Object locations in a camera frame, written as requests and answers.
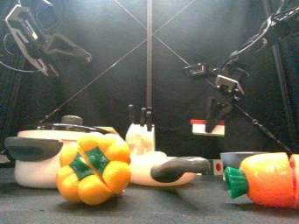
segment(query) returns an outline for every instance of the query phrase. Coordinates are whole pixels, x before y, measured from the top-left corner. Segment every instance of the black cable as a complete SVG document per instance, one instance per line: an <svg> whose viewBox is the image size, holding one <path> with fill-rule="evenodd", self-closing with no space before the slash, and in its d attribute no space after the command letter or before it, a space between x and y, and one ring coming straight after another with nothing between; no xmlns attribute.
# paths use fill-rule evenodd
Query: black cable
<svg viewBox="0 0 299 224"><path fill-rule="evenodd" d="M2 64L6 68L8 68L8 69L11 69L11 70L14 70L14 71L16 71L16 72L20 72L20 73L28 73L28 74L32 74L32 73L38 73L38 72L40 72L40 70L27 71L27 70L23 70L23 69L14 68L14 67L8 66L2 60L0 60L0 64Z"/></svg>

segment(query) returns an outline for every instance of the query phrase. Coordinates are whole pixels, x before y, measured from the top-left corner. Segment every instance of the black curtain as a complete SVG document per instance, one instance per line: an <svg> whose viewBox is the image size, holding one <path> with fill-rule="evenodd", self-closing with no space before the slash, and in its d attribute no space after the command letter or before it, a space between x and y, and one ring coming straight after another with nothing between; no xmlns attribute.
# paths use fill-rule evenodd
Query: black curtain
<svg viewBox="0 0 299 224"><path fill-rule="evenodd" d="M34 1L22 2L34 6ZM58 122L64 115L76 115L86 125L113 126L125 137L130 125L127 105L146 106L146 1L51 2L60 17L54 32L67 36L93 54L93 62L83 66L59 61L59 78L42 73L23 74L12 134L26 124L42 120L97 80L50 122ZM207 62L211 67L219 67L258 33L266 19L262 1L154 1L157 149L170 156L218 158L222 151L283 150L237 108L226 117L225 137L193 134L190 120L206 118L207 99L215 95L210 82L215 80L191 80L182 71L187 66L183 59L190 64ZM290 52L291 46L285 48L289 54L297 54ZM287 63L294 74L289 80L294 83L297 62ZM294 145L271 49L253 63L249 73L246 95L238 105L278 139ZM295 86L293 90L297 109Z"/></svg>

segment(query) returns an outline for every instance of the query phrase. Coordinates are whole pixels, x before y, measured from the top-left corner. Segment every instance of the plastic toy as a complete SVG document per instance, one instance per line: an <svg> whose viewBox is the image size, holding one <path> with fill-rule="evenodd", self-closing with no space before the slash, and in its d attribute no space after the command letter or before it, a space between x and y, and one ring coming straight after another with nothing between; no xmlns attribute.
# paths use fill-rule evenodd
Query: plastic toy
<svg viewBox="0 0 299 224"><path fill-rule="evenodd" d="M56 184L62 196L99 205L122 194L131 179L130 162L130 149L121 136L83 136L60 153Z"/></svg>
<svg viewBox="0 0 299 224"><path fill-rule="evenodd" d="M247 194L259 205L299 208L299 155L267 153L247 157L239 169L225 171L233 199Z"/></svg>

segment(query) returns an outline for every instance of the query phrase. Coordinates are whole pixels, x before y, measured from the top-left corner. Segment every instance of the table surface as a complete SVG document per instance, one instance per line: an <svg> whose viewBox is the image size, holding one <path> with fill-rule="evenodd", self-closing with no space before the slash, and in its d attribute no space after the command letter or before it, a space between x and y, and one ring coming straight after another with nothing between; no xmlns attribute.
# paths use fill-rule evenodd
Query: table surface
<svg viewBox="0 0 299 224"><path fill-rule="evenodd" d="M68 202L56 189L15 183L15 169L0 169L0 223L299 223L299 210L231 199L222 176L199 176L187 185L130 184L99 206Z"/></svg>

